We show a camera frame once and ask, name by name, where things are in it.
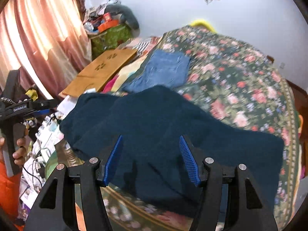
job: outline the navy blue garment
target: navy blue garment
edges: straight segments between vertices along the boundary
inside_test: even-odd
[[[182,86],[187,81],[189,62],[190,58],[181,52],[155,50],[142,75],[125,85],[123,90],[138,93],[155,85]]]
[[[123,135],[112,183],[144,202],[193,217],[200,189],[190,182],[179,149],[179,137],[187,134],[220,164],[245,164],[274,208],[283,140],[223,124],[164,86],[124,97],[81,95],[60,130],[83,160],[99,157],[111,136]]]

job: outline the black handle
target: black handle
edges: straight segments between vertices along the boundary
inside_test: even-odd
[[[5,138],[2,148],[5,167],[7,169],[7,177],[12,177],[21,172],[21,168],[15,164],[13,153],[18,149],[17,140],[25,134],[25,125],[15,123],[13,121],[5,121],[5,125],[1,125],[0,134]]]

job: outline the orange sleeve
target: orange sleeve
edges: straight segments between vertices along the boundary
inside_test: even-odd
[[[0,206],[13,219],[18,216],[20,177],[21,173],[8,178],[5,164],[0,162]]]

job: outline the sheer curtain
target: sheer curtain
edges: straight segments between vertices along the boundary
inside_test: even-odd
[[[0,86],[21,68],[22,85],[56,97],[91,61],[76,0],[10,0],[0,14]]]

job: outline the cardboard box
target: cardboard box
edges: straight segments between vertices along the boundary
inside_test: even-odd
[[[84,91],[91,88],[100,92],[115,74],[135,57],[136,52],[136,49],[105,51],[85,67],[62,93],[79,97]]]

